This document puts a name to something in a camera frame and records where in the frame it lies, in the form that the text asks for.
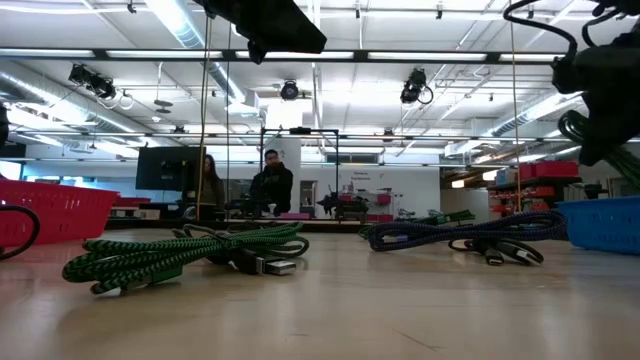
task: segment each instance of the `ceiling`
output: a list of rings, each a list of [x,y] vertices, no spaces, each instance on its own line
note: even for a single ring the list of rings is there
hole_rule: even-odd
[[[311,0],[297,0],[305,12]],[[327,36],[327,50],[443,50],[443,51],[512,51],[511,28],[502,19],[489,19],[508,5],[505,0],[448,0],[443,2],[443,16],[435,19],[438,1],[431,0],[315,0],[320,4],[317,26]],[[127,1],[118,0],[59,0],[6,1],[0,0],[0,23],[3,36],[0,47],[67,47],[67,48],[140,48],[174,49],[180,43],[158,17],[145,11],[145,2],[134,2],[137,14],[113,12],[83,15],[54,15],[2,10],[2,6],[35,9],[125,9]],[[535,14],[569,31],[580,44],[580,29],[594,7],[588,1],[540,1]],[[205,15],[199,6],[188,2],[188,9],[200,33],[205,31]],[[355,10],[363,14],[356,19]],[[460,19],[460,14],[472,18]],[[596,43],[608,43],[621,32],[628,31],[635,19],[611,20],[592,30]],[[246,49],[246,39],[230,31],[224,19],[213,21],[213,48]],[[544,51],[563,53],[566,41],[551,33],[539,34],[537,29],[513,26],[516,51]],[[53,80],[69,91],[76,90],[88,97],[84,89],[75,89],[68,80],[71,61],[23,60],[19,64],[43,77]],[[116,107],[120,115],[144,128],[168,132],[175,125],[185,125],[192,132],[199,131],[201,122],[201,85],[203,67],[194,62],[164,63],[157,91],[158,63],[83,61],[89,69],[112,78],[114,84],[127,90],[135,99],[129,110]],[[0,61],[0,70],[5,61]],[[296,80],[308,99],[297,100],[304,109],[303,125],[314,127],[310,98],[313,96],[313,72],[308,62],[269,62],[256,65],[248,62],[222,64],[230,78],[244,89],[255,91],[261,104],[278,100],[278,88],[284,80]],[[514,97],[518,106],[553,92],[548,66],[482,66],[439,64],[381,64],[381,63],[318,63],[319,88],[322,99],[324,128],[359,134],[381,134],[393,128],[396,134],[481,135],[497,125],[496,121],[513,114]],[[414,68],[422,68],[432,80],[434,101],[427,106],[403,107],[399,101],[404,81]],[[154,100],[174,103],[171,114],[162,115],[159,122]],[[207,96],[207,131],[222,132],[223,124],[235,132],[257,131],[257,116],[229,116],[222,97]],[[545,136],[553,128],[555,114],[524,125],[520,135]],[[30,143],[24,138],[15,141]],[[210,139],[208,143],[222,140]],[[367,141],[347,141],[344,145],[372,145]],[[444,147],[447,142],[417,143],[416,148]]]

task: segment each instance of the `shelf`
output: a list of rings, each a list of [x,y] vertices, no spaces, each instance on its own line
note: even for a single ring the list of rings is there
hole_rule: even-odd
[[[575,184],[575,183],[579,183],[582,182],[582,178],[579,177],[540,177],[540,178],[533,178],[533,179],[527,179],[527,180],[523,180],[520,182],[520,187],[524,188],[527,186],[534,186],[534,185],[549,185],[549,186],[557,186],[557,185],[570,185],[570,184]],[[487,187],[487,190],[512,190],[512,189],[516,189],[518,187],[517,183],[509,183],[509,184],[503,184],[503,185],[494,185],[494,186],[489,186]]]

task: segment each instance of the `long hair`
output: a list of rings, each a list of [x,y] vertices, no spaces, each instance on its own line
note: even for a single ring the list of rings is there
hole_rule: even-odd
[[[204,173],[204,163],[202,164],[203,176],[209,179],[209,183],[211,183],[211,187],[213,187],[213,191],[215,192],[218,190],[218,184],[220,183],[220,177],[216,172],[216,162],[215,160],[213,160],[213,156],[209,154],[205,155],[204,158],[205,158],[205,161],[206,159],[209,159],[211,166],[209,166],[209,172]]]

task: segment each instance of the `white wall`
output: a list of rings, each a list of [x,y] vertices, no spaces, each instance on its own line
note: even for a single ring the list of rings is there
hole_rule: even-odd
[[[481,189],[445,189],[440,193],[441,211],[444,213],[469,210],[476,219],[474,224],[495,220],[498,214],[489,211],[489,192]]]
[[[24,175],[30,176],[85,176],[99,179],[109,178],[103,182],[105,188],[120,191],[122,196],[150,197],[153,201],[161,201],[162,191],[146,192],[135,190],[136,163],[96,163],[96,162],[49,162],[38,161],[29,162],[25,166]],[[227,167],[218,162],[218,175],[227,178]],[[230,179],[252,179],[258,172],[258,165],[229,167]],[[366,173],[367,175],[357,175],[355,173]],[[418,216],[427,216],[429,209],[440,209],[440,172],[438,168],[416,167],[416,168],[394,168],[386,167],[340,167],[339,188],[355,180],[356,188],[375,190],[390,187],[394,192],[400,192],[404,196],[398,198],[397,207],[403,207],[410,211],[415,211]],[[317,181],[318,200],[328,194],[328,186],[335,191],[335,167],[334,166],[303,166],[299,181]],[[173,194],[166,192],[165,201],[172,201],[169,196]],[[320,206],[316,207],[318,215],[324,214]]]

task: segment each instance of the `table surface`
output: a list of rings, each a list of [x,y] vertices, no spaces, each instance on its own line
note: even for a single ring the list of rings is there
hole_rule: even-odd
[[[490,267],[446,244],[372,252],[304,234],[295,275],[201,260],[174,281],[102,296],[62,280],[79,243],[0,263],[0,359],[637,359],[640,258],[535,246],[541,267]],[[103,238],[151,241],[167,230]]]

